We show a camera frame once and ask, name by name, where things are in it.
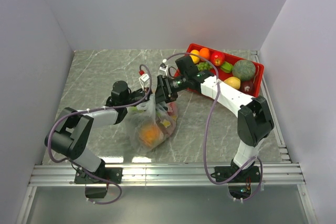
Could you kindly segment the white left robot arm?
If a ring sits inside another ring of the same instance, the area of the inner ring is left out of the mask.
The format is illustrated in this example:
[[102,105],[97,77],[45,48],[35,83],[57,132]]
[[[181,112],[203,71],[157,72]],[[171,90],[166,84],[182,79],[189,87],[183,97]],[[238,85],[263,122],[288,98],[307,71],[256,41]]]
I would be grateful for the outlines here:
[[87,147],[91,130],[121,123],[127,108],[147,101],[151,93],[150,84],[131,91],[125,81],[117,81],[104,106],[86,110],[64,108],[45,138],[50,159],[54,163],[68,160],[86,170],[93,183],[102,182],[106,163]]

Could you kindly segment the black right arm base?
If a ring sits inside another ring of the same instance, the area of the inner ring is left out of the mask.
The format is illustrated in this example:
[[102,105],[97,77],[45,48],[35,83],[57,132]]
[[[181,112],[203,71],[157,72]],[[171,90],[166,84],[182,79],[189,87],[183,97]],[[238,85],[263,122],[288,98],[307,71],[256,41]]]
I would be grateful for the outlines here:
[[[237,167],[232,166],[215,166],[211,177],[216,182],[223,182],[230,178],[236,171]],[[260,182],[261,172],[258,166],[250,166],[240,171],[229,183],[258,183]]]

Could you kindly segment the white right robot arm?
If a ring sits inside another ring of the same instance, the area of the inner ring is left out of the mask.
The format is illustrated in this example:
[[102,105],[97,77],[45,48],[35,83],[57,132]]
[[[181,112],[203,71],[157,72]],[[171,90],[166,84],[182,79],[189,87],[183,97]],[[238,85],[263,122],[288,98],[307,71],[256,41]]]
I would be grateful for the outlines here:
[[173,102],[178,92],[191,89],[213,99],[214,103],[226,107],[237,117],[240,144],[232,160],[231,175],[235,181],[244,181],[250,174],[249,167],[254,164],[263,140],[275,126],[267,100],[230,87],[219,79],[218,73],[198,70],[188,55],[175,61],[180,72],[177,77],[168,75],[165,63],[166,60],[163,60],[159,68],[161,74],[157,76],[156,103]]

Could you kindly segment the orange fake pineapple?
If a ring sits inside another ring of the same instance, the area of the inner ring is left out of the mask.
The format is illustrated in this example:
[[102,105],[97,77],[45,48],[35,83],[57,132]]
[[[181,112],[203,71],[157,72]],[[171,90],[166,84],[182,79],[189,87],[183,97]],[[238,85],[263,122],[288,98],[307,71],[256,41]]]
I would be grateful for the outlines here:
[[147,124],[140,129],[139,138],[148,148],[155,148],[163,141],[163,133],[156,124]]

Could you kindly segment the clear plastic bag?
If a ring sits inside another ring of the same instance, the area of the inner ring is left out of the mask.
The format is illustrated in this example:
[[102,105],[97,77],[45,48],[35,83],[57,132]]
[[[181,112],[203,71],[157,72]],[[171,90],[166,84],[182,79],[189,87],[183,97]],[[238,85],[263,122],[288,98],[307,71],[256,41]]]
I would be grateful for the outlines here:
[[131,146],[140,153],[147,153],[174,133],[177,118],[175,102],[156,103],[152,94],[146,102],[129,107],[123,122]]

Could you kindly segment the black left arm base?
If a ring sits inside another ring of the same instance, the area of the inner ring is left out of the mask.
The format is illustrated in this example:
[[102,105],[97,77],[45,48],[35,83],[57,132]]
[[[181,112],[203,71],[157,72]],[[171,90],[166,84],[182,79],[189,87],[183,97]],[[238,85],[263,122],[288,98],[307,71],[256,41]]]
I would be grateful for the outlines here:
[[[83,168],[77,168],[74,178],[75,185],[85,186],[85,197],[97,205],[107,205],[116,202],[122,196],[122,189],[119,185],[122,179],[123,168],[100,167],[96,172],[89,172]],[[110,186],[115,186],[119,192],[115,199],[111,201],[98,201],[107,196]]]

